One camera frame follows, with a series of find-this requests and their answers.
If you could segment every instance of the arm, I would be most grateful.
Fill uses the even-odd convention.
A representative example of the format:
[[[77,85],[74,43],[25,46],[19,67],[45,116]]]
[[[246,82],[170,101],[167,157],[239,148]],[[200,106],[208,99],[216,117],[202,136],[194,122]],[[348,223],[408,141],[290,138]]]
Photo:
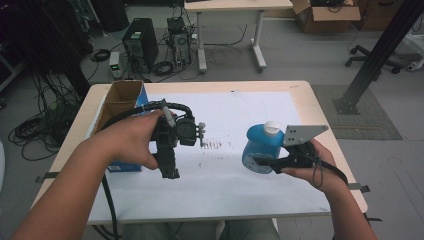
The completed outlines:
[[[81,142],[12,239],[81,239],[107,166],[114,160],[156,169],[148,146],[162,111],[130,117]]]
[[[327,148],[314,139],[311,143],[322,160],[336,165],[333,155]],[[293,177],[305,179],[311,184],[313,182],[313,169],[283,168],[281,171]],[[315,179],[318,182],[320,174],[320,171],[315,173]],[[323,185],[319,190],[325,194],[330,204],[336,240],[377,239],[349,188],[338,176],[323,169]]]

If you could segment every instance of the blue bottle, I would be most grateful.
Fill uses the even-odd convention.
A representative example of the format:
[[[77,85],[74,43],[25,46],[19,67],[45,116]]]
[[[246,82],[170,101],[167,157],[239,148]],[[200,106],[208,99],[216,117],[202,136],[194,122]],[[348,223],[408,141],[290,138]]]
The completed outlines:
[[[253,157],[278,158],[284,139],[280,124],[269,121],[265,124],[254,125],[247,131],[247,138],[249,141],[243,151],[243,165],[256,173],[268,174],[272,172],[271,167],[256,164]]]

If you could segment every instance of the metal desk leg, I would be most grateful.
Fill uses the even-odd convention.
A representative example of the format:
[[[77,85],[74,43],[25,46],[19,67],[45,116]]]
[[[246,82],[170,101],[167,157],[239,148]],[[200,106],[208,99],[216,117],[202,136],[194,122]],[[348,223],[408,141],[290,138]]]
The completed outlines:
[[[258,20],[256,23],[255,38],[251,39],[252,47],[259,64],[259,72],[262,72],[262,70],[266,68],[265,59],[264,59],[264,56],[262,55],[261,48],[259,47],[259,38],[261,36],[263,18],[264,18],[264,10],[260,10],[258,12]]]
[[[197,12],[197,39],[199,41],[197,55],[199,58],[199,71],[201,73],[205,73],[207,70],[207,66],[206,66],[205,46],[203,45],[201,15],[202,15],[201,12]]]

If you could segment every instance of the metal pole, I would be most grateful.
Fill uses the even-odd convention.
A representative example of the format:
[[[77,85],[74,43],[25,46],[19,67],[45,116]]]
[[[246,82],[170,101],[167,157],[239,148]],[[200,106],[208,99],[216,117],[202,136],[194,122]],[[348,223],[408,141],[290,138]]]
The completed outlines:
[[[403,2],[343,97],[333,100],[339,114],[358,114],[356,104],[362,94],[378,76],[386,60],[402,42],[423,11],[423,0],[405,0]]]

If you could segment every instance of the computer tower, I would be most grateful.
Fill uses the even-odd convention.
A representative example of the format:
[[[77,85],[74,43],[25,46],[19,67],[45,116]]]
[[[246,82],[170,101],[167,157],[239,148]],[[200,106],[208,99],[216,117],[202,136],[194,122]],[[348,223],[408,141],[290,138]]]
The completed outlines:
[[[150,18],[135,18],[122,38],[131,67],[146,73],[153,69],[159,52],[153,21]]]
[[[184,66],[191,63],[190,58],[190,43],[187,30],[180,33],[172,34],[172,46],[175,64]]]

